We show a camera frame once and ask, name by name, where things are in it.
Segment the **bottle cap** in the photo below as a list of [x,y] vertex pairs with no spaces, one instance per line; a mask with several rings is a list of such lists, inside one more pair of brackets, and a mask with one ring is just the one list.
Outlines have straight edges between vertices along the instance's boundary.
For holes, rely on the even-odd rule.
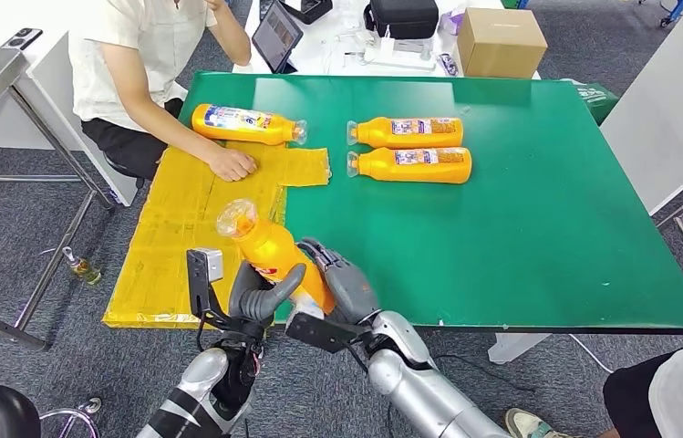
[[65,257],[70,263],[75,263],[76,259],[73,255],[73,249],[71,247],[65,246],[64,248],[62,248],[62,254],[65,255]]
[[298,144],[306,143],[306,135],[308,134],[308,125],[306,120],[299,120],[293,126],[293,141]]
[[347,154],[347,175],[349,177],[358,176],[360,174],[360,169],[358,167],[360,156],[356,152],[350,151]]
[[347,145],[351,146],[357,143],[357,124],[350,120],[347,122]]
[[255,204],[242,198],[229,202],[218,215],[218,234],[224,237],[244,237],[255,228],[258,213]]

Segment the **green table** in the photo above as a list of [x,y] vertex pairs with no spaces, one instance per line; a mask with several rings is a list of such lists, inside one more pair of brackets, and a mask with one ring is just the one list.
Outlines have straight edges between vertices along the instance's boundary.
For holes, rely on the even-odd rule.
[[[288,229],[358,264],[414,324],[683,332],[682,271],[571,84],[198,73],[181,120],[203,102],[308,120],[333,177],[290,189]],[[347,121],[376,116],[462,118],[470,180],[348,178]]]

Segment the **tablet screen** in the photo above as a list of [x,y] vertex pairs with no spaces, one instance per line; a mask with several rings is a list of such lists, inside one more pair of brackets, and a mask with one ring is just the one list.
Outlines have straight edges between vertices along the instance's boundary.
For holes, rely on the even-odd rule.
[[301,29],[280,2],[274,0],[261,25],[255,30],[253,43],[269,68],[276,71],[286,61],[301,35]]

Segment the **power strip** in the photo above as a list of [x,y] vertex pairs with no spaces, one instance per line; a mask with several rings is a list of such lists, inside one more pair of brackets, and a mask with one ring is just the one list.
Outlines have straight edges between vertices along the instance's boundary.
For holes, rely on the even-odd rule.
[[395,40],[381,38],[380,47],[367,47],[363,59],[368,64],[378,64],[388,67],[415,68],[418,70],[432,71],[435,69],[435,59],[421,59],[420,57],[397,56],[395,54]]

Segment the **person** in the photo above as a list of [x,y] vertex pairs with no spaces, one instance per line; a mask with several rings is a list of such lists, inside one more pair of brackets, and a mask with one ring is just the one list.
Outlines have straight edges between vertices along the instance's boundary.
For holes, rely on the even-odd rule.
[[[604,397],[615,427],[599,438],[683,437],[683,349],[613,372]],[[518,408],[505,424],[514,438],[572,438]]]
[[207,27],[237,65],[250,38],[223,0],[87,0],[69,32],[73,112],[107,158],[152,180],[171,144],[225,181],[255,170],[252,157],[177,121],[188,91],[175,79]]

